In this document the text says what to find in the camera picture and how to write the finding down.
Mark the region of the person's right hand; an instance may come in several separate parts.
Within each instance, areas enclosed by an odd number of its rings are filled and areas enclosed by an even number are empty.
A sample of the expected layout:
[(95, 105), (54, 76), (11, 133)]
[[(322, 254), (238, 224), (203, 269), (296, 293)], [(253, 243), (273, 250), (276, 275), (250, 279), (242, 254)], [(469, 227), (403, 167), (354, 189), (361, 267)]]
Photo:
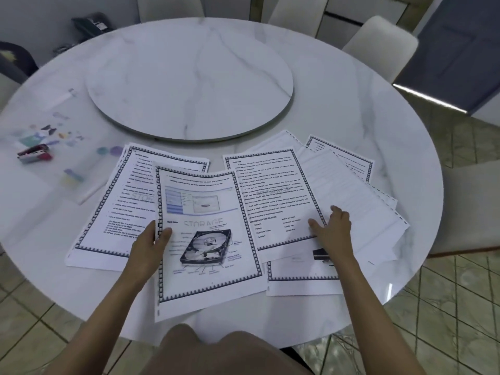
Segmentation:
[(331, 206), (331, 215), (326, 224), (328, 232), (324, 235), (315, 235), (322, 248), (337, 268), (347, 268), (357, 265), (354, 257), (349, 213), (336, 206)]

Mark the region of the clear plastic document folder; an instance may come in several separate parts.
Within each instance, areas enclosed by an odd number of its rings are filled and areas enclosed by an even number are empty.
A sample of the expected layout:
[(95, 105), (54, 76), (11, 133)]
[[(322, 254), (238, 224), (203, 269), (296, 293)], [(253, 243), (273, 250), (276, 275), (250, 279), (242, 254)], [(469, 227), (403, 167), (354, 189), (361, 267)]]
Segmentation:
[(128, 135), (98, 110), (85, 88), (51, 97), (16, 95), (0, 114), (0, 152), (16, 157), (46, 145), (48, 160), (21, 167), (79, 205), (107, 183), (128, 142)]

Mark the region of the paper sheet with disk picture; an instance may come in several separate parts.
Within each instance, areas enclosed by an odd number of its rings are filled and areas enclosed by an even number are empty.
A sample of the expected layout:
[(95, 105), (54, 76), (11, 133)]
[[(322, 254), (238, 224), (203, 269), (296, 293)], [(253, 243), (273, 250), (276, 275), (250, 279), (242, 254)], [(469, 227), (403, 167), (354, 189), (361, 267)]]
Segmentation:
[(157, 237), (172, 229), (155, 275), (155, 322), (265, 291), (234, 171), (154, 169)]

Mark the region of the bordered sheet with black picture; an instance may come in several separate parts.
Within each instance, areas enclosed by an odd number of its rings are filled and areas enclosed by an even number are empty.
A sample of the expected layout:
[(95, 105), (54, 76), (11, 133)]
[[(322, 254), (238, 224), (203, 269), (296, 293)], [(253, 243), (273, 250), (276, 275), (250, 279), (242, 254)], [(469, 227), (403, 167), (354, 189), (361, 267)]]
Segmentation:
[(342, 295), (338, 273), (324, 248), (266, 264), (267, 296)]

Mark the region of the person's tan clothing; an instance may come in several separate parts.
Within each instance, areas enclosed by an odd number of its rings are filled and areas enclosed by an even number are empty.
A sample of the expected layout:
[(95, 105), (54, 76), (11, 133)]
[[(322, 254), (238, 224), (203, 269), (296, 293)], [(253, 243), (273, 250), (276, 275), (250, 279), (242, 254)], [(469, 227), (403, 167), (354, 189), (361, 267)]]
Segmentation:
[(166, 333), (140, 375), (314, 375), (298, 354), (248, 332), (237, 331), (204, 343), (187, 324)]

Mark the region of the small-bordered text sheet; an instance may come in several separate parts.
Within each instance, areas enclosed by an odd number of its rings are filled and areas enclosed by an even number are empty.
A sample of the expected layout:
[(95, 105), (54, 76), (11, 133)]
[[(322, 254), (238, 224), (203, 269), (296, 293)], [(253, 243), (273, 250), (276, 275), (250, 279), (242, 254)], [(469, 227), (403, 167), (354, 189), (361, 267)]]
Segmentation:
[(327, 141), (323, 138), (310, 134), (306, 145), (313, 152), (318, 152), (323, 149), (328, 149), (335, 153), (339, 159), (357, 176), (359, 176), (366, 183), (371, 182), (372, 172), (374, 170), (374, 160), (364, 157), (353, 151), (339, 146), (335, 143)]

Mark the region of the black desk telephone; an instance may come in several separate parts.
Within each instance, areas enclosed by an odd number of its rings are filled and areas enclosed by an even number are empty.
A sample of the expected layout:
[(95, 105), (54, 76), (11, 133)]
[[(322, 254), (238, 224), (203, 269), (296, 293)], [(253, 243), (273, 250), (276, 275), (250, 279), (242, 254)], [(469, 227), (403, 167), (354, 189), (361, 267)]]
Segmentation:
[(91, 14), (86, 17), (74, 17), (71, 19), (73, 26), (85, 38), (91, 39), (114, 31), (109, 18), (104, 14)]

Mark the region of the dark blue door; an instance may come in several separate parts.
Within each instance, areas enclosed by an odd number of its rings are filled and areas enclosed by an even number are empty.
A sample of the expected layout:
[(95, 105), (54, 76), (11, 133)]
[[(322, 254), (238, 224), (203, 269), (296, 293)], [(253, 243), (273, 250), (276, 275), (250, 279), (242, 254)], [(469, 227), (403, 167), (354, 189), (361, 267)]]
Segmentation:
[(395, 84), (472, 114), (500, 90), (500, 0), (442, 0)]

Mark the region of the bordered sheet with text table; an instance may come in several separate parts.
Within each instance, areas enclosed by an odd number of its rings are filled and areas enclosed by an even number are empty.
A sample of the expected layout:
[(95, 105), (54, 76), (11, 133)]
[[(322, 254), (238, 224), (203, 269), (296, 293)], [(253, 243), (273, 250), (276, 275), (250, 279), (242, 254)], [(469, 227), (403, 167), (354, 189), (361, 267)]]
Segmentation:
[(320, 249), (309, 219), (326, 224), (292, 147), (223, 156), (234, 171), (260, 262)]

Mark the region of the round marble turntable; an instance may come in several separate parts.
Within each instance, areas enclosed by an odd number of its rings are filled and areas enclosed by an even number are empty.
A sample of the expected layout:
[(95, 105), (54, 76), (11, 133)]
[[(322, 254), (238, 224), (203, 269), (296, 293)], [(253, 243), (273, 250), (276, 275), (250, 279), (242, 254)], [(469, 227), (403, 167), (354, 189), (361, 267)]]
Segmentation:
[(201, 18), (110, 33), (85, 84), (99, 111), (120, 126), (189, 142), (258, 130), (287, 108), (294, 91), (290, 67), (271, 47)]

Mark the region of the person's right forearm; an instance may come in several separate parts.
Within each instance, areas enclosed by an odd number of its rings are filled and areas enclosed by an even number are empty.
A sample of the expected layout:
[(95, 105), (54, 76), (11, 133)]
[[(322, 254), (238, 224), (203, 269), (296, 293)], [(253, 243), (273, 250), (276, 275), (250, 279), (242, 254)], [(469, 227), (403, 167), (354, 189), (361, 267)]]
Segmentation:
[(353, 256), (334, 258), (366, 375), (427, 375)]

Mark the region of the pink and black stapler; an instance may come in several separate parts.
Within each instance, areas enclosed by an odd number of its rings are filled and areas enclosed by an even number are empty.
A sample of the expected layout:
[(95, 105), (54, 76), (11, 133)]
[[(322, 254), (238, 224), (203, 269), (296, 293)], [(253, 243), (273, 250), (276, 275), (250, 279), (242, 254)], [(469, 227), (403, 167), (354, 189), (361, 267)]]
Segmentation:
[(23, 164), (28, 164), (41, 161), (51, 161), (53, 156), (47, 144), (38, 144), (17, 153), (17, 159)]

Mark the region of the white upholstered chair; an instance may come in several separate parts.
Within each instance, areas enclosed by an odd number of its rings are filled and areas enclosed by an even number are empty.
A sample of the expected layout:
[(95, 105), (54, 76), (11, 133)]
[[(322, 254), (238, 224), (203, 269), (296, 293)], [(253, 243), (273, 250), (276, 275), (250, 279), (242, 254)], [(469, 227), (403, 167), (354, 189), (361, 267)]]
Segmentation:
[(373, 16), (356, 32), (342, 51), (393, 83), (414, 56), (419, 41), (410, 32), (381, 16)]
[(316, 38), (329, 0), (278, 0), (267, 24)]
[(142, 23), (174, 18), (204, 18), (201, 0), (137, 0)]
[(500, 249), (500, 159), (442, 168), (443, 210), (428, 257)]

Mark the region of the person's left hand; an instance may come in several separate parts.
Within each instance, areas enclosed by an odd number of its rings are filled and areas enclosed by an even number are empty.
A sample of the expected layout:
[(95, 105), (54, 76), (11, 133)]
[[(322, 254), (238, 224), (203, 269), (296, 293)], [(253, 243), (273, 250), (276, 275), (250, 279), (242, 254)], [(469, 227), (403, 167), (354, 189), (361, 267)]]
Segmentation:
[(134, 241), (126, 270), (136, 276), (150, 277), (159, 268), (166, 247), (157, 247), (157, 225), (153, 220)]

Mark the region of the person's left forearm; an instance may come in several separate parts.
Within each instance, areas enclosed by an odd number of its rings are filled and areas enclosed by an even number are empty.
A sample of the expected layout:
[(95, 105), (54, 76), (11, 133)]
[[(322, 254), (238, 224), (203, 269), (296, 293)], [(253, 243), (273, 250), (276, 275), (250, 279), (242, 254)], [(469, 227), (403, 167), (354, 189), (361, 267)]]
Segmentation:
[(129, 310), (158, 264), (129, 264), (43, 375), (102, 375)]

